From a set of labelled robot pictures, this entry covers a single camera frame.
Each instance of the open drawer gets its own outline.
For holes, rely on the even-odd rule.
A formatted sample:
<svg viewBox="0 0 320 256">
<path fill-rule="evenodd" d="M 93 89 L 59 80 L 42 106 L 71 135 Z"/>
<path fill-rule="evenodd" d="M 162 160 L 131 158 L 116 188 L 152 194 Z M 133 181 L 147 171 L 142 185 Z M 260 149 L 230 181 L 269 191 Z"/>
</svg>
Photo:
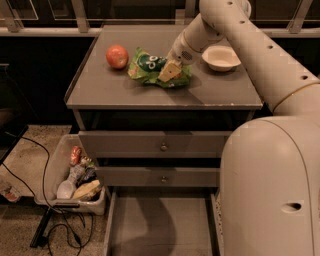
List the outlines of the open drawer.
<svg viewBox="0 0 320 256">
<path fill-rule="evenodd" d="M 103 255 L 220 255 L 213 191 L 140 189 L 113 191 Z"/>
</svg>

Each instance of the drawer handle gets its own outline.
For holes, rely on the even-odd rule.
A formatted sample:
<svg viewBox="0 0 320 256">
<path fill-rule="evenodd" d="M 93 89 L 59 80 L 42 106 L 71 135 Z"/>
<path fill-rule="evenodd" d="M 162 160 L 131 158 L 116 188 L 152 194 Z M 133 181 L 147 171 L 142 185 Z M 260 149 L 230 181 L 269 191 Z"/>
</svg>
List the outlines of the drawer handle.
<svg viewBox="0 0 320 256">
<path fill-rule="evenodd" d="M 168 182 L 168 177 L 162 176 L 161 182 L 162 182 L 163 184 L 167 183 L 167 182 Z"/>
<path fill-rule="evenodd" d="M 165 142 L 162 142 L 161 147 L 160 147 L 162 152 L 165 152 L 168 150 L 168 146 Z"/>
</svg>

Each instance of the black tripod leg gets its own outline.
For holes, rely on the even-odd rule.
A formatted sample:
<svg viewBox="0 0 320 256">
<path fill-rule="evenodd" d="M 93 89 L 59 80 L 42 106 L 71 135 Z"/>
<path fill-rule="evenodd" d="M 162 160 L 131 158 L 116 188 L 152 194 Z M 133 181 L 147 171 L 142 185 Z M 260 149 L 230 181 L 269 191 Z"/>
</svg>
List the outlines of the black tripod leg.
<svg viewBox="0 0 320 256">
<path fill-rule="evenodd" d="M 48 222 L 52 216 L 53 210 L 48 207 L 45 213 L 42 216 L 41 222 L 37 228 L 36 233 L 32 239 L 30 247 L 37 248 L 38 246 L 45 246 L 47 244 L 47 238 L 43 236 L 43 233 L 48 225 Z"/>
</svg>

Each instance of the food package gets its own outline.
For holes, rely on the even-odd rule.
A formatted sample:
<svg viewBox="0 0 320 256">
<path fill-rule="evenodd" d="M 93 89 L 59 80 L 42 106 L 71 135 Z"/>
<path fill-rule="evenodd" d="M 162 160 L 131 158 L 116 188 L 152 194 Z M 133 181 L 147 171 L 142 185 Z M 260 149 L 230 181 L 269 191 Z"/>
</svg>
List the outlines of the food package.
<svg viewBox="0 0 320 256">
<path fill-rule="evenodd" d="M 90 201 L 97 193 L 101 191 L 99 180 L 81 185 L 73 194 L 72 199 L 80 201 Z"/>
<path fill-rule="evenodd" d="M 167 82 L 163 82 L 158 78 L 161 69 L 164 67 L 166 62 L 166 58 L 152 56 L 142 48 L 138 47 L 129 65 L 128 75 L 131 79 L 137 80 L 144 85 L 156 84 L 162 88 L 188 85 L 191 78 L 190 65 L 183 65 L 181 73 Z"/>
</svg>

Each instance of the black wall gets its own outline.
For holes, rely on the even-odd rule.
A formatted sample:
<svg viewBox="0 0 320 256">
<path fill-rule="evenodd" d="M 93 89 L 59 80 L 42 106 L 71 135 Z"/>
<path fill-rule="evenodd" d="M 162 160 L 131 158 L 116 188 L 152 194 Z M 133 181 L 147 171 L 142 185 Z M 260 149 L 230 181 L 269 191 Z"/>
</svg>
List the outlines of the black wall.
<svg viewBox="0 0 320 256">
<path fill-rule="evenodd" d="M 10 64 L 6 73 L 1 72 L 0 86 L 7 93 L 1 93 L 0 88 L 0 106 L 9 94 L 14 94 L 20 104 L 16 107 L 27 123 L 73 123 L 73 113 L 66 108 L 63 98 L 92 40 L 0 38 L 0 63 Z"/>
</svg>

